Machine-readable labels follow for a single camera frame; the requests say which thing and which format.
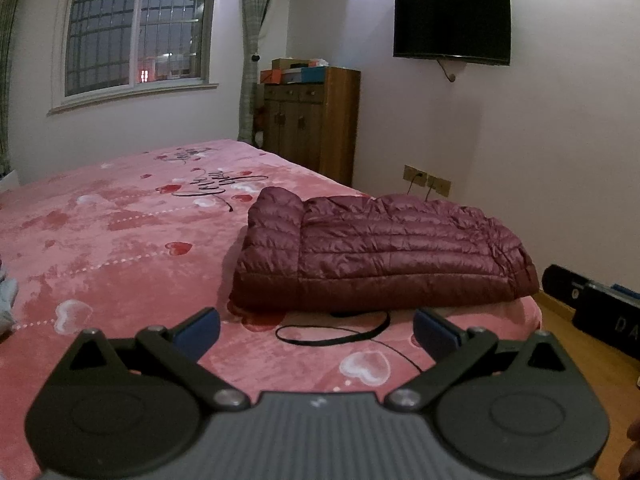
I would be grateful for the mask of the maroon puffer jacket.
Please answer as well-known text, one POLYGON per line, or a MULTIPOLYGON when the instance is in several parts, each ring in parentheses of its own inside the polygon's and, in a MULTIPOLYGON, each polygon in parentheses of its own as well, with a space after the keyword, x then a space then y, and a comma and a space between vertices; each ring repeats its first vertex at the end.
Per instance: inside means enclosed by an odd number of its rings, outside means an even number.
POLYGON ((375 312, 510 302, 539 288, 496 218, 412 195, 302 200, 264 188, 247 214, 230 299, 246 312, 375 312))

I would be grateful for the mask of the black speaker bar on floor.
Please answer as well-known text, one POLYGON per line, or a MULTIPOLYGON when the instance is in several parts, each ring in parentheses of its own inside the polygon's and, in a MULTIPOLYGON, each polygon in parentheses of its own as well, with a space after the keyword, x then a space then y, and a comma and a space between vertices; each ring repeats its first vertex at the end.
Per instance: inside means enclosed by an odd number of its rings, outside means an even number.
POLYGON ((573 325, 597 340, 639 359, 639 294, 619 284, 605 286, 552 264, 542 290, 574 309, 573 325))

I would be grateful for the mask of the pink heart-print bed blanket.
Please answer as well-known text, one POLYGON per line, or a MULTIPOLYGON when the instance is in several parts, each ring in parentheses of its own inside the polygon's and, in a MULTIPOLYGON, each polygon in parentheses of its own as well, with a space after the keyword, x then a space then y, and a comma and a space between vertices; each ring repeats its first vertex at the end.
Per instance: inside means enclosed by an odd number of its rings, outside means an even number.
POLYGON ((165 148, 87 166, 1 196, 1 261, 18 283, 1 344, 1 474, 38 466, 24 419, 55 364, 87 327, 129 338, 213 307, 222 327, 201 363, 250 396, 266 390, 388 393, 431 365, 397 311, 378 338, 338 344, 358 318, 243 314, 230 304, 250 205, 266 186, 304 200, 348 187, 230 141, 165 148))

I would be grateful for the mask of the light blue folded puffer jacket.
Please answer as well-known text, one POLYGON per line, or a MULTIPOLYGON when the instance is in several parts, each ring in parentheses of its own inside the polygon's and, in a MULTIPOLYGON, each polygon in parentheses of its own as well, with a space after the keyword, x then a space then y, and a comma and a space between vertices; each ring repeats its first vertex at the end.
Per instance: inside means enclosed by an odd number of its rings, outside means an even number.
POLYGON ((15 278, 9 276, 4 263, 1 263, 0 271, 0 335, 9 333, 14 324, 12 309, 18 293, 18 283, 15 278))

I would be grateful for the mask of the wooden cabinet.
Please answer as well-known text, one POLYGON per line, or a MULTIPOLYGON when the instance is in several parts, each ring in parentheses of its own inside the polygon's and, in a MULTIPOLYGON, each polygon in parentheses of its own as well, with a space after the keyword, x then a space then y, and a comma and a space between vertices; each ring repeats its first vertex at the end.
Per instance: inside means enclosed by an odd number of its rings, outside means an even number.
POLYGON ((260 84, 253 143, 293 164, 352 184, 361 73, 318 67, 309 80, 260 84))

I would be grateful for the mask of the boxes on cabinet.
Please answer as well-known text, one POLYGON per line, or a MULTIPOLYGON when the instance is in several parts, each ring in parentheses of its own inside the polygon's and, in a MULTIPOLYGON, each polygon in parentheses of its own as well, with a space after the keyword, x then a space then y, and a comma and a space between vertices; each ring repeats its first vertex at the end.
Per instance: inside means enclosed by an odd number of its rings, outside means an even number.
POLYGON ((261 84, 316 84, 323 82, 330 64, 323 58, 275 58, 269 70, 259 75, 261 84))

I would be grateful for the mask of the barred window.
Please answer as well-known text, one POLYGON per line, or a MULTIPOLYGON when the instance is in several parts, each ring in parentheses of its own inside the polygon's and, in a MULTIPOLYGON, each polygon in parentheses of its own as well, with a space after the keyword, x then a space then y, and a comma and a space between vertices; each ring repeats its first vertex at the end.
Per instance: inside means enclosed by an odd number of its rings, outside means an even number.
POLYGON ((63 0, 53 115, 207 88, 215 0, 63 0))

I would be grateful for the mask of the grey checked curtain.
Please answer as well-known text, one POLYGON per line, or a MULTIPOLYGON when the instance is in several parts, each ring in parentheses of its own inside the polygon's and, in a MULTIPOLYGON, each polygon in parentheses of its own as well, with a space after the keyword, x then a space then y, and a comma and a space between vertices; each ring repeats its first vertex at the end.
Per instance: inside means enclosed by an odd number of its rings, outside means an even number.
POLYGON ((240 0, 243 29, 243 73, 239 104, 238 140, 253 143, 254 96, 258 78, 259 36, 270 0, 240 0))

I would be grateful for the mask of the wall power sockets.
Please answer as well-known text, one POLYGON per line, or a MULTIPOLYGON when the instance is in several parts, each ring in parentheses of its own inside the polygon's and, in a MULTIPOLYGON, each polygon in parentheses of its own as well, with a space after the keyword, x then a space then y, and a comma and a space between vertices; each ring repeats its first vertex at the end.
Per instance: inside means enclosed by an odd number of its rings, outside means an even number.
POLYGON ((413 166, 404 166, 402 178, 409 183, 407 192, 410 192, 415 186, 422 186, 422 188, 428 188, 440 196, 448 197, 450 194, 450 181, 435 177, 413 166))

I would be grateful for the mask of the black wall television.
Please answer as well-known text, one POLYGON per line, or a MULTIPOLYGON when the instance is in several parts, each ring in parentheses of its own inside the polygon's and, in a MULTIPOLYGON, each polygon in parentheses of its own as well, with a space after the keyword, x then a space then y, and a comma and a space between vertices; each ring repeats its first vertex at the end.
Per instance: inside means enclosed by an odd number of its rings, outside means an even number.
POLYGON ((508 66, 512 0, 395 0, 393 56, 508 66))

